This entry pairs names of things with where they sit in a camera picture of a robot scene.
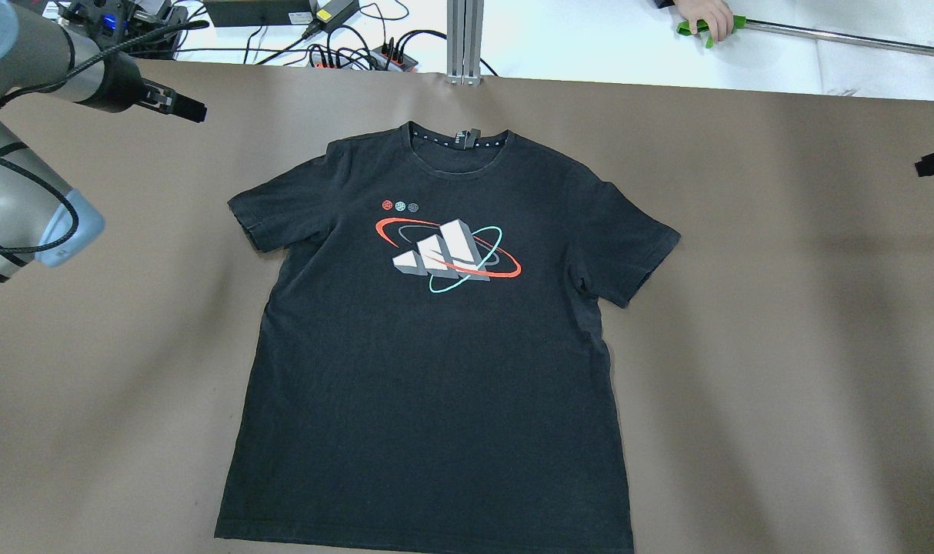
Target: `green gripper tool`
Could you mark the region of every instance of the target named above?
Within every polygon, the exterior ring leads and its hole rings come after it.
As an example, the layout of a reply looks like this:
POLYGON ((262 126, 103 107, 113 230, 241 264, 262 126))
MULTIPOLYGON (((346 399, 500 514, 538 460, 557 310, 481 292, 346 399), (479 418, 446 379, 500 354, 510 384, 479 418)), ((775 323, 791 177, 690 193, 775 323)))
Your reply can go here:
MULTIPOLYGON (((748 25, 748 18, 744 15, 734 15, 734 32, 737 32, 739 28, 745 28, 745 25, 748 25)), ((706 21, 699 20, 696 22, 696 34, 700 32, 706 32, 710 30, 710 25, 706 24, 706 21)), ((692 36, 692 32, 689 31, 689 22, 684 21, 679 24, 679 27, 675 28, 675 32, 678 32, 682 36, 692 36)), ((706 39, 706 47, 713 47, 713 37, 706 39)))

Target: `graphic print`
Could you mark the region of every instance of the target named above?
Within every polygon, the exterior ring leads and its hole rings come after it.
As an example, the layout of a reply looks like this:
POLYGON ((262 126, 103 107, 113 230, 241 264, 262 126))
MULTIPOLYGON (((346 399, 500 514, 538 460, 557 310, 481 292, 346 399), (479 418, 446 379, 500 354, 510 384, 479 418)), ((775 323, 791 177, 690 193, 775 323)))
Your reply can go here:
POLYGON ((382 210, 391 210, 395 208, 397 212, 404 211, 408 208, 410 212, 417 212, 419 210, 419 204, 410 202, 408 204, 404 203, 402 200, 396 200, 392 202, 391 200, 385 200, 382 202, 382 210))
POLYGON ((467 281, 512 279, 522 272, 519 260, 501 248, 503 232, 494 225, 471 231, 458 219, 440 225, 415 219, 386 218, 375 225, 375 230, 396 248, 400 246, 389 238, 389 230, 407 245, 414 245, 414 249, 393 257, 392 265, 408 275, 429 275, 429 291, 435 294, 452 291, 467 281), (481 238, 482 232, 491 234, 489 239, 494 235, 495 241, 481 238), (501 266, 509 270, 498 271, 501 266), (455 279, 456 282, 438 288, 436 278, 455 279))

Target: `black cable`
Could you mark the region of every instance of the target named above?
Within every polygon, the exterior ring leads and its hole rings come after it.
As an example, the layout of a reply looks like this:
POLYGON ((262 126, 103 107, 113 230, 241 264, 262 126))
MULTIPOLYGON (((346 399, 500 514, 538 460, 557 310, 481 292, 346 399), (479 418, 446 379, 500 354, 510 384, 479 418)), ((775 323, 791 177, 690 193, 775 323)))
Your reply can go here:
POLYGON ((299 39, 297 42, 293 42, 291 45, 285 46, 284 49, 279 50, 279 52, 276 52, 270 55, 269 57, 267 57, 266 59, 263 59, 262 61, 256 62, 255 65, 265 65, 267 61, 281 56, 282 54, 288 52, 292 47, 298 45, 300 42, 305 41, 306 39, 310 38, 310 36, 316 35, 316 32, 319 31, 319 29, 320 29, 320 20, 316 20, 315 18, 315 20, 310 22, 308 27, 306 27, 306 30, 302 32, 302 36, 299 36, 299 39))
MULTIPOLYGON (((379 20, 382 20, 382 45, 384 45, 384 43, 389 41, 389 32, 385 30, 385 15, 382 14, 382 8, 380 8, 378 4, 372 2, 371 4, 369 4, 369 6, 375 6, 375 10, 379 12, 378 18, 379 20)), ((369 15, 369 14, 365 14, 365 15, 367 15, 370 18, 375 18, 374 15, 369 15)))
MULTIPOLYGON (((193 12, 193 14, 187 17, 186 21, 193 21, 193 18, 197 17, 197 15, 202 15, 206 13, 207 13, 207 8, 204 7, 203 2, 201 2, 200 7, 197 8, 196 11, 193 12)), ((172 49, 173 52, 176 52, 176 50, 179 50, 183 47, 183 45, 186 43, 187 36, 190 36, 190 31, 183 31, 183 38, 179 39, 179 44, 176 45, 174 49, 172 49)))
MULTIPOLYGON (((320 54, 320 66, 319 67, 330 67, 330 59, 333 57, 333 52, 330 48, 327 48, 324 45, 313 45, 315 46, 316 53, 320 54)), ((316 67, 316 63, 312 61, 313 58, 310 57, 310 66, 316 67)))
POLYGON ((384 17, 384 15, 382 15, 382 8, 379 8, 379 4, 376 3, 376 2, 372 2, 371 4, 365 4, 364 6, 361 7, 361 10, 359 10, 359 11, 361 11, 362 15, 367 15, 367 16, 370 17, 370 18, 374 18, 375 20, 382 20, 383 22, 386 22, 386 21, 402 21, 402 20, 404 20, 404 18, 407 18, 407 17, 409 16, 409 7, 406 6, 405 4, 403 4, 402 2, 399 2, 399 0, 395 0, 395 3, 398 4, 399 6, 402 6, 403 9, 406 11, 406 13, 405 13, 404 15, 400 15, 400 17, 397 17, 397 18, 386 18, 386 17, 384 17), (375 17, 374 15, 365 12, 365 8, 369 8, 369 7, 372 7, 372 6, 375 6, 376 9, 379 10, 379 16, 378 16, 378 17, 375 17))
MULTIPOLYGON (((446 40, 445 34, 442 34, 442 32, 439 32, 439 31, 433 31, 432 29, 429 29, 429 28, 417 28, 415 31, 406 32, 406 34, 404 34, 403 36, 400 36, 399 41, 395 43, 395 47, 399 52, 400 61, 403 60, 405 57, 405 47, 409 44, 410 39, 416 35, 432 35, 432 36, 438 36, 439 38, 446 40)), ((483 58, 481 58, 481 63, 484 64, 484 66, 488 68, 488 71, 491 72, 492 75, 494 75, 495 77, 499 77, 498 72, 495 72, 495 69, 492 68, 491 65, 489 65, 489 63, 485 61, 483 58)))
MULTIPOLYGON (((133 54, 156 54, 164 52, 176 52, 179 54, 186 52, 244 52, 244 48, 183 48, 179 50, 139 50, 139 52, 133 52, 133 54)), ((294 49, 285 49, 285 48, 249 48, 250 52, 279 52, 283 54, 291 53, 300 53, 306 52, 306 48, 294 48, 294 49)))
POLYGON ((494 75, 495 77, 501 77, 501 75, 499 75, 498 72, 492 69, 492 67, 488 65, 488 62, 485 62, 483 58, 481 58, 481 63, 484 64, 484 66, 488 68, 488 71, 491 72, 492 75, 494 75))
MULTIPOLYGON (((375 6, 375 10, 378 10, 379 18, 380 20, 382 20, 382 57, 385 58, 385 67, 383 67, 382 69, 384 71, 388 71, 389 63, 391 63, 392 60, 390 57, 391 53, 387 53, 387 54, 385 53, 385 43, 389 41, 389 33, 385 30, 385 15, 382 14, 382 8, 380 8, 378 4, 372 2, 371 4, 369 4, 369 6, 375 6)), ((403 15, 402 17, 404 18, 408 14, 409 14, 409 8, 406 8, 406 15, 403 15)), ((365 15, 367 15, 370 18, 375 18, 374 15, 368 15, 368 14, 365 14, 365 15)))
POLYGON ((320 60, 319 60, 320 67, 327 66, 327 52, 325 51, 326 48, 324 48, 323 45, 310 45, 309 47, 311 48, 310 52, 306 54, 308 56, 307 59, 309 61, 309 67, 316 67, 317 62, 314 59, 315 56, 313 56, 313 54, 320 55, 320 60))
POLYGON ((78 225, 81 223, 80 216, 77 215, 77 210, 74 209, 73 204, 70 203, 70 200, 67 200, 67 197, 63 195, 55 186, 51 183, 46 182, 41 176, 36 175, 34 172, 29 171, 28 169, 23 168, 21 165, 15 165, 9 160, 5 160, 0 155, 0 165, 3 168, 12 169, 13 172, 23 175, 24 178, 32 180, 32 182, 37 183, 41 186, 46 192, 51 193, 53 196, 58 199, 60 203, 63 204, 63 207, 66 208, 67 213, 70 214, 70 228, 67 229, 67 232, 64 232, 63 236, 60 236, 56 241, 46 242, 45 245, 39 246, 14 246, 14 248, 0 248, 0 255, 30 255, 33 252, 42 252, 42 250, 55 249, 56 246, 62 245, 62 243, 69 241, 71 236, 77 232, 78 225))
POLYGON ((245 42, 245 59, 242 60, 242 65, 249 63, 249 48, 252 47, 252 39, 255 38, 262 30, 265 28, 265 22, 262 22, 262 25, 259 25, 259 28, 255 30, 251 35, 249 35, 248 41, 245 42))
POLYGON ((366 54, 366 53, 362 54, 361 50, 355 50, 353 48, 348 48, 347 46, 344 46, 341 48, 337 48, 337 52, 341 52, 341 53, 354 52, 354 55, 351 55, 351 56, 347 56, 345 54, 344 57, 348 59, 348 62, 340 66, 338 69, 344 69, 344 67, 347 67, 351 65, 352 63, 355 64, 355 66, 358 66, 359 68, 368 70, 368 71, 375 71, 375 68, 378 67, 379 60, 376 60, 375 57, 373 57, 371 54, 366 54), (361 61, 368 62, 368 66, 365 67, 364 65, 359 63, 361 61))
POLYGON ((205 28, 205 27, 208 27, 208 25, 210 24, 208 24, 206 21, 182 22, 181 24, 177 24, 177 25, 169 25, 168 27, 157 28, 156 31, 146 32, 146 34, 144 35, 136 36, 136 38, 129 39, 128 41, 125 41, 125 42, 120 42, 118 45, 108 47, 107 49, 102 50, 101 52, 98 52, 97 54, 91 56, 89 59, 85 60, 80 65, 71 69, 69 73, 67 73, 61 78, 58 78, 58 80, 56 81, 53 81, 51 83, 45 83, 42 85, 33 85, 33 87, 17 88, 17 90, 13 92, 9 92, 9 94, 4 95, 4 97, 0 98, 0 108, 8 104, 9 102, 12 102, 13 99, 19 98, 21 97, 21 95, 30 94, 30 92, 53 92, 57 88, 59 88, 60 85, 63 85, 67 81, 70 81, 71 78, 77 77, 81 73, 84 73, 85 71, 87 71, 88 68, 90 68, 91 66, 101 61, 104 61, 108 59, 109 57, 112 57, 115 54, 118 54, 119 52, 121 52, 122 50, 125 50, 126 48, 132 47, 134 45, 140 45, 143 42, 153 41, 153 39, 160 38, 160 36, 168 35, 169 32, 181 31, 182 29, 185 29, 185 28, 205 28))
MULTIPOLYGON (((365 46, 365 52, 368 52, 369 54, 372 53, 372 50, 368 47, 368 42, 365 42, 364 36, 361 36, 359 32, 357 32, 353 27, 351 27, 351 25, 340 25, 340 27, 338 28, 346 28, 348 29, 348 31, 354 32, 354 34, 357 35, 359 39, 361 39, 362 45, 365 46)), ((327 34, 327 48, 328 49, 330 49, 330 35, 333 35, 334 31, 330 31, 330 33, 327 34)))
MULTIPOLYGON (((272 28, 270 25, 266 25, 262 31, 262 35, 259 36, 259 46, 265 41, 266 36, 269 35, 269 29, 272 28)), ((255 53, 252 54, 252 63, 256 63, 259 60, 259 51, 256 49, 255 53)))
POLYGON ((306 53, 306 57, 305 57, 305 58, 300 58, 300 59, 298 59, 298 60, 292 60, 292 61, 290 61, 290 62, 286 62, 286 63, 283 64, 283 67, 290 66, 290 65, 295 65, 295 64, 300 63, 301 61, 305 61, 305 62, 308 62, 308 63, 309 63, 309 62, 312 62, 313 47, 315 47, 315 46, 319 46, 319 45, 310 45, 310 46, 308 46, 308 47, 305 47, 303 50, 290 50, 290 52, 305 52, 305 53, 306 53))

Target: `metal rod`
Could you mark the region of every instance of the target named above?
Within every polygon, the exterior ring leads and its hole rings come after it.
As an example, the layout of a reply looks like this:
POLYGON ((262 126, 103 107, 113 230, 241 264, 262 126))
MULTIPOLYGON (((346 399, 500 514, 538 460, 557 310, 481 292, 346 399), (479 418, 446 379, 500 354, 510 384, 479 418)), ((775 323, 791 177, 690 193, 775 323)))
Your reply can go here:
POLYGON ((780 24, 780 22, 748 20, 745 28, 754 28, 758 29, 758 31, 765 32, 774 32, 774 34, 777 35, 802 36, 802 38, 818 38, 821 39, 821 41, 841 42, 844 45, 868 46, 871 48, 896 50, 897 52, 908 52, 910 54, 934 56, 934 46, 913 45, 909 42, 885 41, 885 39, 882 38, 847 35, 844 34, 844 32, 820 31, 816 28, 794 27, 794 25, 784 25, 780 24))
POLYGON ((466 0, 446 1, 446 81, 453 85, 463 83, 466 10, 466 0))
POLYGON ((481 82, 481 25, 484 21, 484 0, 467 0, 464 24, 464 83, 481 82))

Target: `t-shirt sleeve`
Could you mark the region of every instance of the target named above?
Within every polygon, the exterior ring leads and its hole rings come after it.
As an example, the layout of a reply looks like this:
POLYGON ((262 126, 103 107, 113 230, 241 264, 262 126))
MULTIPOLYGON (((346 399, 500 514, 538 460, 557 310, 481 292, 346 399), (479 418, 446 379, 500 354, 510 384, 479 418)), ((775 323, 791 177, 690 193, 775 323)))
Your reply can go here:
POLYGON ((569 271, 583 293, 625 308, 679 242, 679 233, 655 221, 577 165, 568 183, 569 271))
POLYGON ((228 207, 261 252, 305 239, 321 242, 338 215, 339 192, 347 173, 346 148, 331 143, 325 155, 245 190, 228 200, 228 207))

